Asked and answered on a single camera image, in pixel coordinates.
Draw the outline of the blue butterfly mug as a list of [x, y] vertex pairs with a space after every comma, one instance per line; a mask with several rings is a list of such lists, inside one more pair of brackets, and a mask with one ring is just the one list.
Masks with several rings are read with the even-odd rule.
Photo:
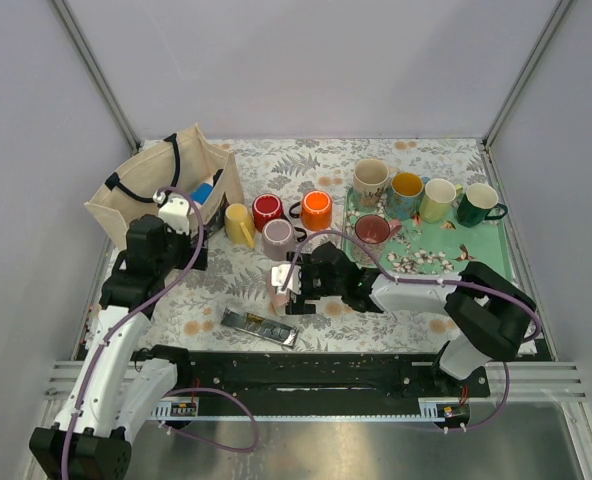
[[387, 191], [385, 213], [392, 219], [404, 221], [418, 212], [428, 177], [409, 172], [397, 173]]

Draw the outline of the pink round mug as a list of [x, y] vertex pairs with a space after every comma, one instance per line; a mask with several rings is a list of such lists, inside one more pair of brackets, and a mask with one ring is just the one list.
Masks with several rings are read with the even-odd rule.
[[386, 220], [375, 215], [363, 215], [354, 226], [355, 237], [359, 246], [351, 247], [354, 260], [365, 266], [374, 265], [385, 251], [386, 244], [401, 230], [400, 220]]

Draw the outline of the lime green mug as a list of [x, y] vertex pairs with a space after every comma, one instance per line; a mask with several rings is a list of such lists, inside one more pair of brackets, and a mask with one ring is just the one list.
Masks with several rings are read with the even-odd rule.
[[427, 223], [443, 220], [462, 190], [462, 185], [453, 184], [446, 179], [429, 180], [425, 185], [424, 196], [419, 207], [421, 219]]

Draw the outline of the pink octagonal mug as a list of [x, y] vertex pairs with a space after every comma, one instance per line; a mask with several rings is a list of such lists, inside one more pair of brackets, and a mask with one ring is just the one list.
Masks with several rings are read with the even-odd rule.
[[289, 301], [289, 293], [281, 292], [278, 287], [274, 286], [271, 277], [267, 279], [267, 289], [272, 306], [279, 310], [283, 308]]

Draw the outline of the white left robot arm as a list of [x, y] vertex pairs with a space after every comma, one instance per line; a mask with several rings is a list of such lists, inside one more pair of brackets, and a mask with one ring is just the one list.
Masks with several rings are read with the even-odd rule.
[[122, 479], [132, 444], [159, 400], [192, 386], [189, 353], [155, 346], [129, 386], [123, 384], [139, 339], [151, 326], [172, 271], [206, 270], [204, 232], [179, 233], [154, 215], [133, 221], [126, 247], [101, 288], [91, 347], [62, 410], [34, 429], [29, 448], [50, 479]]

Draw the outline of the dark green mug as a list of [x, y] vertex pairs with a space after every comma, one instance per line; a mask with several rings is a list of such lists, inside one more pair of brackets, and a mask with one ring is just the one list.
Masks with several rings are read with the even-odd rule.
[[459, 224], [471, 228], [483, 221], [501, 220], [507, 213], [507, 206], [499, 202], [499, 195], [494, 188], [474, 183], [465, 190], [456, 219]]

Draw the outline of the red mug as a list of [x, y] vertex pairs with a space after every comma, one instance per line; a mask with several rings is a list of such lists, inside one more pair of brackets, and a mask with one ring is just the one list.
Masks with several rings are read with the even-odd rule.
[[262, 232], [269, 221], [284, 217], [282, 200], [271, 193], [261, 194], [252, 203], [252, 214], [256, 230]]

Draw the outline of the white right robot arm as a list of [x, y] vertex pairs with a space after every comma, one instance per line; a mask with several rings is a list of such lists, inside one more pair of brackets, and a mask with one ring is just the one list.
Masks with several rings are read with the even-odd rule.
[[486, 264], [471, 261], [448, 275], [395, 276], [379, 267], [361, 267], [330, 242], [312, 253], [290, 252], [271, 268], [269, 290], [288, 315], [316, 310], [315, 301], [338, 297], [357, 312], [418, 311], [445, 315], [460, 335], [439, 352], [431, 383], [451, 396], [490, 361], [509, 362], [540, 328], [535, 302]]

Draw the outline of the beige floral mug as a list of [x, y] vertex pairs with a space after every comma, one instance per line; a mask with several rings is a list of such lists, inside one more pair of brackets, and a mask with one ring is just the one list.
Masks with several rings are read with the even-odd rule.
[[378, 158], [365, 158], [357, 162], [353, 173], [353, 201], [362, 211], [377, 207], [379, 200], [399, 169]]

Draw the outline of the lavender mug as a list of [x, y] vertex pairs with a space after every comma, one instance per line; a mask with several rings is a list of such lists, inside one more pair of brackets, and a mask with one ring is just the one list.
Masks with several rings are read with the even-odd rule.
[[307, 232], [301, 227], [294, 227], [283, 218], [270, 220], [262, 230], [264, 254], [273, 261], [282, 262], [289, 252], [294, 252], [296, 245], [306, 239]]

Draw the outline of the orange mug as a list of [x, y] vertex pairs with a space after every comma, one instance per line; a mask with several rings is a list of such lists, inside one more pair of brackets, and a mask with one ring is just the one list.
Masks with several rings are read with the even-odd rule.
[[288, 214], [291, 218], [299, 219], [306, 230], [317, 232], [331, 226], [332, 209], [332, 197], [327, 192], [312, 190], [301, 201], [293, 204]]

